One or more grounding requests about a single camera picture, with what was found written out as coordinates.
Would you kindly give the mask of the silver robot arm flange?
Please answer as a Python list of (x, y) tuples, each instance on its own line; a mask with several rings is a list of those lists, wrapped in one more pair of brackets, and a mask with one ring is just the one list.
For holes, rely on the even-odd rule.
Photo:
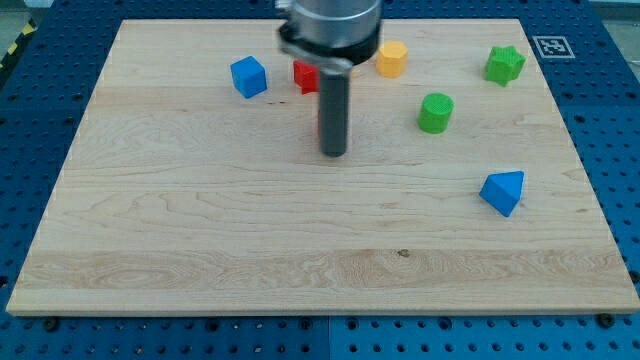
[(381, 0), (293, 0), (278, 29), (281, 51), (304, 62), (350, 68), (379, 46)]

